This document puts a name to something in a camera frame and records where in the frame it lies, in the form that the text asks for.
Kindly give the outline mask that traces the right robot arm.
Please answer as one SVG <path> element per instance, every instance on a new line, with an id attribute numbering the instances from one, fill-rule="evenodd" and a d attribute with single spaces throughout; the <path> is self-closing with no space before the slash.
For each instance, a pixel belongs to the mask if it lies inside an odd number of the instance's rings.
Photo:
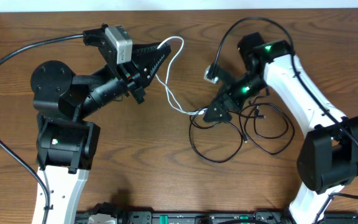
<path id="1" fill-rule="evenodd" d="M 335 124 L 358 141 L 358 116 L 348 118 L 337 109 L 303 71 L 300 59 L 285 40 L 264 42 L 259 33 L 244 36 L 237 45 L 246 73 L 234 78 L 211 64 L 205 80 L 222 81 L 216 99 L 204 115 L 205 122 L 228 122 L 249 98 L 270 87 L 286 104 L 305 137 L 297 169 L 302 184 L 282 223 L 315 223 L 323 219 L 331 195 L 358 176 L 358 147 Z"/>

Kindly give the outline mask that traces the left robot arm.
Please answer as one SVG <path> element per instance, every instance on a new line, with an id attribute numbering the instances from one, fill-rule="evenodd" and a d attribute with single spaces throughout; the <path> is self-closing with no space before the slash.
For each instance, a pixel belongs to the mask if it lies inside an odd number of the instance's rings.
<path id="1" fill-rule="evenodd" d="M 33 223 L 74 223 L 100 134 L 99 126 L 85 118 L 118 96 L 144 102 L 145 88 L 171 52 L 161 42 L 135 44 L 129 61 L 119 63 L 113 44 L 99 41 L 96 46 L 106 64 L 91 75 L 77 75 L 65 63 L 50 60 L 31 76 L 39 112 L 37 173 L 47 188 L 37 190 Z"/>

